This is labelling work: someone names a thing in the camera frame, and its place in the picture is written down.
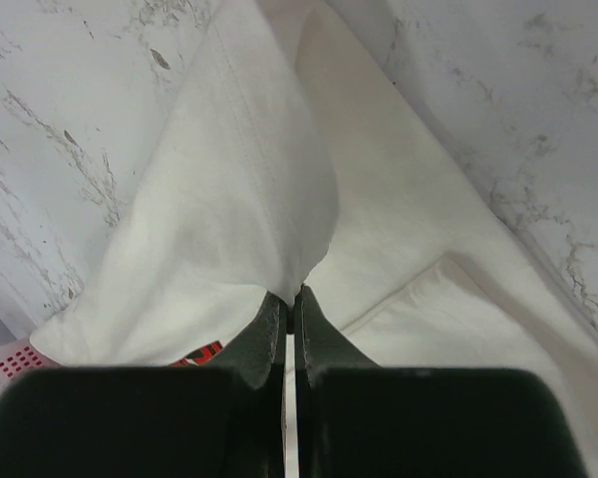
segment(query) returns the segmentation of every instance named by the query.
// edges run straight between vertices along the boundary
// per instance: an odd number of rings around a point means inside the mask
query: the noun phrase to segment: marble surface
[[[598,1],[330,3],[598,330]]]
[[[330,0],[598,329],[598,1]],[[217,0],[0,0],[0,317],[97,266]]]

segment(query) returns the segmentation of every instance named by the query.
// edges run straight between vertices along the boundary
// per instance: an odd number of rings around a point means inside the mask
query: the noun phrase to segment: plastic basket
[[[0,394],[18,376],[32,368],[57,366],[38,353],[28,339],[0,347]]]

